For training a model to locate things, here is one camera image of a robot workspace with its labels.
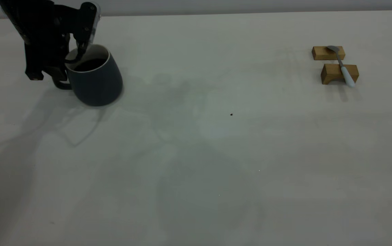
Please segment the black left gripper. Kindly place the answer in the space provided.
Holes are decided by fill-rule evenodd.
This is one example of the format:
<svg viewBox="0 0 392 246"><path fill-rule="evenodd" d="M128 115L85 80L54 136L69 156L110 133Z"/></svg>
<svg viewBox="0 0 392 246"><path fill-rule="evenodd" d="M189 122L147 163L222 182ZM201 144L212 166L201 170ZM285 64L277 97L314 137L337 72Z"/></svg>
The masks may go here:
<svg viewBox="0 0 392 246"><path fill-rule="evenodd" d="M0 0L0 7L25 42L25 74L36 81L44 79L43 73L57 81L68 81L65 63L81 60L93 43L101 15L99 5L93 2L83 2L80 9L74 9L51 0ZM65 59L68 43L49 50L32 45L57 38L62 33L60 26L77 42L77 54L72 60Z"/></svg>

